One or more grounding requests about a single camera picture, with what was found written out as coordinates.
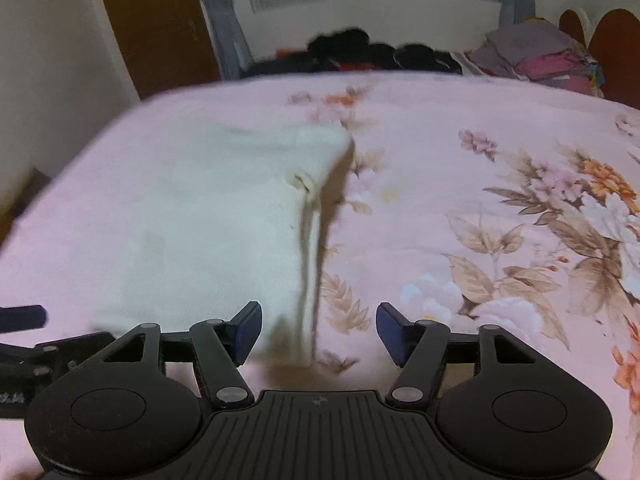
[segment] pink bedsheet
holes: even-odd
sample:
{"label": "pink bedsheet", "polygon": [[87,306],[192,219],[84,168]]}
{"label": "pink bedsheet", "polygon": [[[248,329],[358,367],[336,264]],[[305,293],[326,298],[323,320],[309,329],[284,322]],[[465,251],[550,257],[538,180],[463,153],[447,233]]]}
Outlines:
{"label": "pink bedsheet", "polygon": [[[382,301],[458,332],[500,324],[605,400],[615,424],[599,472],[640,476],[640,149],[616,126],[640,112],[535,84],[413,74],[263,79],[148,106],[176,102],[242,128],[337,121],[353,133],[344,187],[325,197],[335,211],[317,362],[249,363],[252,389],[386,392],[398,370],[375,332]],[[26,284],[0,281],[0,303],[22,303]],[[47,328],[0,340],[76,335],[90,312],[50,314]],[[20,423],[0,421],[0,442],[0,479],[33,465]]]}

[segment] cloth fold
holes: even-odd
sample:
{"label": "cloth fold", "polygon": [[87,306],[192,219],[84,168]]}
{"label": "cloth fold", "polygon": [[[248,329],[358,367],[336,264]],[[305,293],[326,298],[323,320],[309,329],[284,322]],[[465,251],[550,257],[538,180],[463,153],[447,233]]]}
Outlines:
{"label": "cloth fold", "polygon": [[134,213],[123,264],[106,282],[119,292],[92,325],[120,335],[153,321],[179,332],[258,301],[254,355],[309,364],[319,192],[349,143],[345,130],[313,125],[194,132]]}

